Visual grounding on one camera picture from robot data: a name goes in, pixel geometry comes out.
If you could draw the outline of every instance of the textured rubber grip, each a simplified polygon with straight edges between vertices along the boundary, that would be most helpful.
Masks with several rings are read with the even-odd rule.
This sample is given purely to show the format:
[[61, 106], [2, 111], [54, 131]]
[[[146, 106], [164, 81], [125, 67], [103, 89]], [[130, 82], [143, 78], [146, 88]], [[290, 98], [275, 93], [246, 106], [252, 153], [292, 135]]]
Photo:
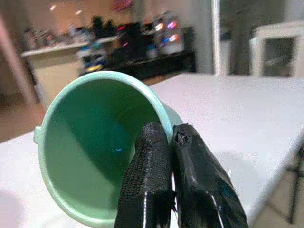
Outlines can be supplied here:
[[159, 122], [148, 123], [123, 177], [115, 228], [168, 228], [174, 204], [171, 177], [166, 134]]

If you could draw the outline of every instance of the counter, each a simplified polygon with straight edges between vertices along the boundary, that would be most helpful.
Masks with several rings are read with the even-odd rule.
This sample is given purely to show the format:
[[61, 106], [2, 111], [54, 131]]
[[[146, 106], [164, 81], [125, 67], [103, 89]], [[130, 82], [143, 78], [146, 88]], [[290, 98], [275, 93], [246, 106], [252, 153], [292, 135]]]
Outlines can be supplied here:
[[[118, 37], [108, 37], [97, 42], [109, 43], [117, 39]], [[88, 42], [43, 48], [21, 54], [28, 59], [39, 86], [40, 100], [44, 101], [45, 106], [49, 106], [57, 94], [78, 77], [81, 63], [76, 54], [86, 45]]]

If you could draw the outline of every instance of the black gripper pad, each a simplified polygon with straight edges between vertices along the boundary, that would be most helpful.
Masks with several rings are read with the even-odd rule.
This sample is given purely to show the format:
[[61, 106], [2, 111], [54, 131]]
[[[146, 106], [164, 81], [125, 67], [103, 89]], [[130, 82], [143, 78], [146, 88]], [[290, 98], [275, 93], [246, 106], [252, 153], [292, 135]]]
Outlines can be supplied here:
[[248, 228], [229, 176], [188, 124], [174, 127], [174, 179], [180, 228]]
[[159, 122], [147, 123], [123, 177], [115, 228], [169, 228], [171, 178], [172, 151], [164, 129]]

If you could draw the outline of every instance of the white wall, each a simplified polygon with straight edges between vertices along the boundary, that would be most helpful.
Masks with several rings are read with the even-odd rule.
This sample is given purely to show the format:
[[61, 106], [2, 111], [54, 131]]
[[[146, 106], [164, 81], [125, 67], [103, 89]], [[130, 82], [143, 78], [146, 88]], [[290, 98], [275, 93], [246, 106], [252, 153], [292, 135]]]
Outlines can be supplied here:
[[[83, 11], [87, 25], [94, 15], [102, 16], [104, 21], [113, 20], [114, 24], [132, 21], [132, 10], [113, 11], [113, 0], [22, 0], [31, 25], [38, 30], [56, 30], [66, 32], [69, 22], [81, 26], [79, 16], [75, 15], [77, 6]], [[50, 12], [50, 6], [56, 8]]]
[[304, 0], [285, 0], [284, 21], [304, 20]]

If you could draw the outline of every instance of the mint green bucket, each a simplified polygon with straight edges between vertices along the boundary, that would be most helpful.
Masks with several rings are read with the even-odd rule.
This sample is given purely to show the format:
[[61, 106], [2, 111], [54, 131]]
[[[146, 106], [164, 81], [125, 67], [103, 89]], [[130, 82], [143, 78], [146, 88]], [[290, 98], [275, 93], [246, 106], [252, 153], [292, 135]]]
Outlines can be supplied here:
[[134, 77], [104, 71], [66, 86], [34, 134], [43, 180], [60, 208], [85, 225], [113, 228], [135, 139], [151, 121], [161, 122], [168, 141], [182, 123]]

